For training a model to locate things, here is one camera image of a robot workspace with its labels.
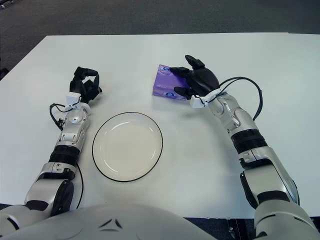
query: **gray carpet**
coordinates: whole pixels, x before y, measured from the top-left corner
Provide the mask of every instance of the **gray carpet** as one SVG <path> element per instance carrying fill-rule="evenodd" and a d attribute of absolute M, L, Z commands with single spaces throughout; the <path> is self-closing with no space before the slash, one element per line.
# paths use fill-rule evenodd
<path fill-rule="evenodd" d="M 19 0 L 0 10 L 1 66 L 46 35 L 320 34 L 319 0 Z"/>

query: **black cable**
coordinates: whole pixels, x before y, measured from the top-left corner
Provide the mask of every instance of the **black cable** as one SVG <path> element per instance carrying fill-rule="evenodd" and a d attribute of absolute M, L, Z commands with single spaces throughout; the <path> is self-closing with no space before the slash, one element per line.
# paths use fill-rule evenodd
<path fill-rule="evenodd" d="M 72 104 L 72 106 L 80 103 L 80 98 L 81 98 L 81 96 L 79 96 L 78 102 Z M 59 104 L 59 103 L 52 103 L 52 104 L 50 105 L 50 107 L 49 107 L 49 113 L 50 113 L 50 116 L 51 116 L 52 120 L 54 121 L 55 125 L 62 131 L 62 130 L 64 129 L 64 128 L 62 127 L 63 124 L 62 124 L 61 122 L 59 122 L 59 121 L 56 120 L 56 118 L 55 118 L 54 115 L 52 114 L 52 108 L 53 108 L 53 107 L 56 107 L 56 109 L 58 109 L 61 113 L 70 112 L 70 111 L 72 110 L 72 108 L 69 109 L 69 110 L 67 110 L 67 111 L 62 111 L 60 108 L 58 108 L 58 106 L 63 107 L 63 108 L 66 107 L 65 105 L 62 105 L 62 104 Z"/>
<path fill-rule="evenodd" d="M 79 173 L 80 173 L 80 177 L 81 177 L 81 186 L 82 186 L 80 199 L 79 199 L 78 205 L 76 206 L 76 209 L 78 209 L 78 208 L 79 208 L 79 205 L 80 205 L 80 203 L 81 203 L 81 200 L 82 200 L 82 195 L 84 194 L 84 178 L 83 178 L 83 176 L 82 176 L 82 172 L 81 172 L 81 170 L 80 170 L 80 167 L 79 167 L 78 163 L 75 162 L 75 164 L 76 164 L 77 168 L 79 169 Z"/>
<path fill-rule="evenodd" d="M 232 78 L 229 78 L 225 81 L 223 81 L 219 87 L 221 87 L 223 84 L 227 83 L 227 82 L 230 82 L 227 86 L 225 86 L 222 91 L 217 94 L 212 100 L 210 100 L 208 103 L 211 103 L 213 100 L 215 100 L 218 96 L 220 96 L 221 94 L 223 94 L 224 90 L 231 84 L 233 84 L 234 82 L 238 81 L 238 80 L 247 80 L 249 82 L 251 82 L 257 89 L 258 89 L 258 93 L 259 93 L 259 106 L 258 106 L 258 109 L 253 117 L 253 121 L 256 120 L 256 118 L 259 116 L 259 114 L 261 113 L 262 111 L 262 107 L 263 107 L 263 104 L 264 104 L 264 100 L 263 100 L 263 97 L 262 97 L 262 91 L 260 89 L 260 87 L 258 86 L 258 84 L 256 84 L 255 81 L 251 80 L 250 78 L 247 78 L 247 77 L 244 77 L 244 76 L 235 76 L 235 77 L 232 77 Z"/>

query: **purple tissue box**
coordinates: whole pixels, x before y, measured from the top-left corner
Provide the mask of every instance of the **purple tissue box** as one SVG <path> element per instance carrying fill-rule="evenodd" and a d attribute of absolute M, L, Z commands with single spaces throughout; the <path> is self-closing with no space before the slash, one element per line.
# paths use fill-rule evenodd
<path fill-rule="evenodd" d="M 159 65 L 153 85 L 153 95 L 176 100 L 186 100 L 184 96 L 175 93 L 174 87 L 189 88 L 186 80 L 175 76 L 170 71 L 169 66 Z"/>

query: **plate rim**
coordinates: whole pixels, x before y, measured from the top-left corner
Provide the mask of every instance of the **plate rim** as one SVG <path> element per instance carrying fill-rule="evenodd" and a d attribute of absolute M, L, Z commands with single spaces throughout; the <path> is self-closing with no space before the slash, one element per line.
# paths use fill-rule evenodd
<path fill-rule="evenodd" d="M 161 150 L 160 150 L 160 154 L 159 154 L 158 159 L 156 160 L 156 162 L 154 163 L 154 165 L 152 166 L 152 168 L 150 168 L 149 171 L 147 171 L 147 172 L 146 172 L 145 174 L 143 174 L 142 176 L 140 176 L 140 177 L 138 177 L 138 178 L 135 178 L 135 179 L 132 179 L 132 180 L 116 180 L 116 179 L 113 179 L 113 178 L 105 175 L 105 174 L 99 169 L 99 167 L 97 166 L 97 163 L 96 163 L 96 160 L 95 160 L 95 157 L 94 157 L 94 144 L 95 144 L 96 136 L 98 135 L 100 129 L 101 129 L 108 121 L 110 121 L 111 119 L 113 119 L 113 118 L 115 118 L 115 117 L 117 117 L 117 116 L 119 116 L 119 115 L 122 115 L 122 114 L 141 114 L 141 115 L 144 115 L 145 117 L 151 119 L 151 120 L 154 122 L 154 124 L 155 124 L 155 125 L 157 126 L 157 128 L 159 129 L 160 135 L 161 135 Z M 91 154 L 92 154 L 92 158 L 93 158 L 93 162 L 94 162 L 95 167 L 98 169 L 98 171 L 99 171 L 103 176 L 105 176 L 107 179 L 110 179 L 110 180 L 115 181 L 115 182 L 119 182 L 119 183 L 129 183 L 129 182 L 133 182 L 133 181 L 136 181 L 136 180 L 138 180 L 138 179 L 143 178 L 145 175 L 147 175 L 148 173 L 150 173 L 152 169 L 154 169 L 154 167 L 157 165 L 157 163 L 158 163 L 158 161 L 159 161 L 159 159 L 160 159 L 160 157 L 161 157 L 163 148 L 164 148 L 164 138 L 163 138 L 161 129 L 160 129 L 160 127 L 158 126 L 158 124 L 157 124 L 151 117 L 149 117 L 149 116 L 146 115 L 146 114 L 143 114 L 143 113 L 137 112 L 137 111 L 126 111 L 126 112 L 118 113 L 117 115 L 114 115 L 114 116 L 110 117 L 107 121 L 105 121 L 105 122 L 99 127 L 98 131 L 96 131 L 96 133 L 95 133 L 95 135 L 94 135 L 94 138 L 93 138 L 92 147 L 91 147 Z"/>

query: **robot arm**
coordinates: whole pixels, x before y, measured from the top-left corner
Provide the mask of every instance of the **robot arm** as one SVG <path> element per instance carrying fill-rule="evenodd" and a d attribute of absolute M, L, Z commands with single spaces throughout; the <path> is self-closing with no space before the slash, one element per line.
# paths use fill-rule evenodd
<path fill-rule="evenodd" d="M 87 76 L 95 76 L 94 81 L 83 83 Z M 65 119 L 57 121 L 51 113 L 57 104 L 50 106 L 50 114 L 61 133 L 49 162 L 43 165 L 29 189 L 24 205 L 9 206 L 0 211 L 0 236 L 70 210 L 74 194 L 72 180 L 90 124 L 88 102 L 100 92 L 98 72 L 78 67 L 66 96 L 65 110 L 60 110 L 67 113 Z"/>
<path fill-rule="evenodd" d="M 256 209 L 256 237 L 318 239 L 312 220 L 299 206 L 295 182 L 267 145 L 252 117 L 234 97 L 221 91 L 216 76 L 200 60 L 189 55 L 185 58 L 193 70 L 172 67 L 171 71 L 184 77 L 191 88 L 174 90 L 190 99 L 193 108 L 208 106 L 228 132 L 244 168 L 240 179 L 246 199 Z"/>

